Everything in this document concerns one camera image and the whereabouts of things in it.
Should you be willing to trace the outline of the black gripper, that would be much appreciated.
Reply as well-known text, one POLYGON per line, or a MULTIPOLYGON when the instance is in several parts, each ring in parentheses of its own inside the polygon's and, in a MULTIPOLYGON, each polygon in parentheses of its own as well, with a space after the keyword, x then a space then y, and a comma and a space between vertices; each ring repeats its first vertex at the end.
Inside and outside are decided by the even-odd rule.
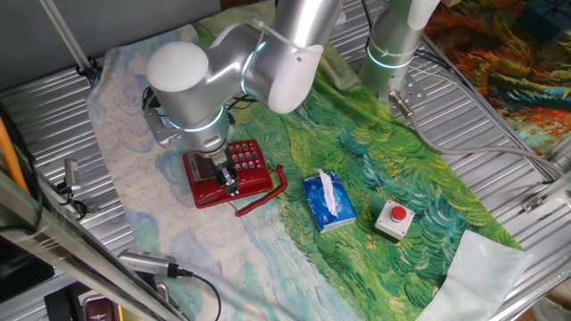
POLYGON ((239 180, 227 151, 218 151, 210 156, 214 177, 230 196, 239 195, 239 180))

